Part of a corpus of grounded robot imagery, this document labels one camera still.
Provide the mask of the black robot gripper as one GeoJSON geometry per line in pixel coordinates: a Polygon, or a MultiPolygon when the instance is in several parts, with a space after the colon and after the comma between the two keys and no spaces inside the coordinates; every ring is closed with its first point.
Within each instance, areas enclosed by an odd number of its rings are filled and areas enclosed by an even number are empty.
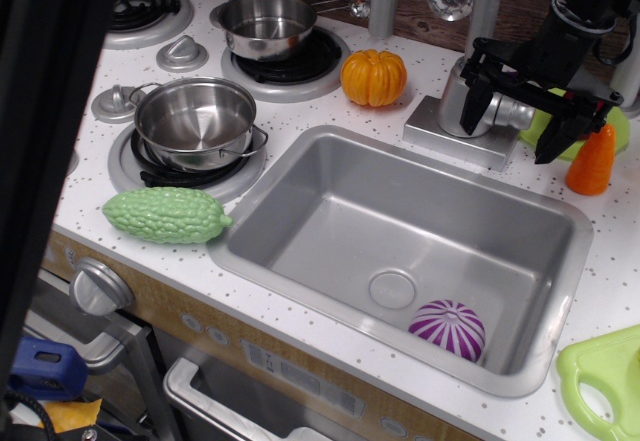
{"type": "Polygon", "coordinates": [[[535,163],[548,164],[571,147],[585,131],[597,131],[623,96],[581,65],[564,72],[548,57],[535,65],[533,43],[479,37],[462,70],[468,93],[460,125],[471,136],[495,93],[507,95],[552,116],[538,139],[535,163]]]}

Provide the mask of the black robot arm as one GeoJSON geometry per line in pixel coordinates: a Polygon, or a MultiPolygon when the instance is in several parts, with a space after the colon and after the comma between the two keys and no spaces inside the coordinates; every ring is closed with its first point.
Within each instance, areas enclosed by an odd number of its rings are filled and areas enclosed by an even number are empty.
{"type": "Polygon", "coordinates": [[[639,0],[552,0],[536,36],[523,43],[477,38],[461,76],[469,91],[460,125],[471,134],[495,93],[550,114],[535,161],[548,164],[581,136],[597,133],[622,95],[583,66],[592,54],[604,65],[624,61],[626,47],[612,59],[601,55],[601,40],[619,19],[634,22],[639,0]]]}

